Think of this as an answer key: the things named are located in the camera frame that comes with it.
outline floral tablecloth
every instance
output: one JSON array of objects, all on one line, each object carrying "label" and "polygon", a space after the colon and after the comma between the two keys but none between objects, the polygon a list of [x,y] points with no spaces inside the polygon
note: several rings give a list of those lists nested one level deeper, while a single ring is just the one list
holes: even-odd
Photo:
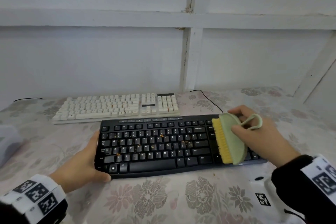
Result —
[{"label": "floral tablecloth", "polygon": [[[246,104],[273,119],[301,153],[323,154],[336,165],[336,126],[278,87],[204,92],[223,111]],[[181,115],[220,111],[200,91],[177,94]],[[0,112],[25,144],[0,169],[0,194],[40,173],[48,175],[87,144],[99,122],[53,125],[64,99],[17,101]],[[88,224],[303,223],[276,196],[271,163],[195,171],[163,177],[112,180],[69,193],[73,222]]]}]

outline hand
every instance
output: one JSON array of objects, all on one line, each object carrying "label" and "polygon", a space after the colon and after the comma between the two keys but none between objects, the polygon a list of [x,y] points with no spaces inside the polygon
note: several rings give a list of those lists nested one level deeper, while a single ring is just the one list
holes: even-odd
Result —
[{"label": "hand", "polygon": [[[235,107],[228,112],[235,115],[242,114],[239,117],[241,122],[255,113],[245,105]],[[262,127],[255,130],[247,130],[242,126],[234,125],[231,131],[253,151],[269,160],[276,167],[281,167],[300,156],[300,153],[283,138],[271,119],[263,117],[262,122]],[[253,119],[250,121],[250,126],[255,126],[257,123],[257,120]]]},{"label": "hand", "polygon": [[94,167],[98,137],[99,131],[96,131],[83,150],[49,175],[62,186],[65,193],[79,189],[89,182],[109,182],[111,180],[109,174],[100,172]]}]

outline white keyboard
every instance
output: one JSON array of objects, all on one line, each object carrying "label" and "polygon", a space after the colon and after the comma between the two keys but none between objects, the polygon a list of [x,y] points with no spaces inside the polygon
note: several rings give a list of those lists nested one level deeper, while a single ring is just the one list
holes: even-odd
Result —
[{"label": "white keyboard", "polygon": [[82,123],[127,118],[178,116],[174,93],[128,94],[67,98],[53,117],[53,124]]}]

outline yellow bristles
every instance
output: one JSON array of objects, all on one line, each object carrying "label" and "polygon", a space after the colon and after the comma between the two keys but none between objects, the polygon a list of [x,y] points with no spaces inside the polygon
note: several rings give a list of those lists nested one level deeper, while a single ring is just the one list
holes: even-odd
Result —
[{"label": "yellow bristles", "polygon": [[221,121],[218,119],[212,119],[212,126],[215,130],[216,141],[219,149],[219,154],[224,164],[232,163],[232,157],[226,143],[225,135],[223,133]]}]

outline space bar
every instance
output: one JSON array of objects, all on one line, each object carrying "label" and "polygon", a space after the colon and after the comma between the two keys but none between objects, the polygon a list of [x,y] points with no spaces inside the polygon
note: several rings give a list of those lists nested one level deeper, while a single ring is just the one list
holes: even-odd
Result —
[{"label": "space bar", "polygon": [[161,171],[175,168],[175,159],[155,160],[148,162],[133,162],[129,165],[129,171],[131,173]]}]

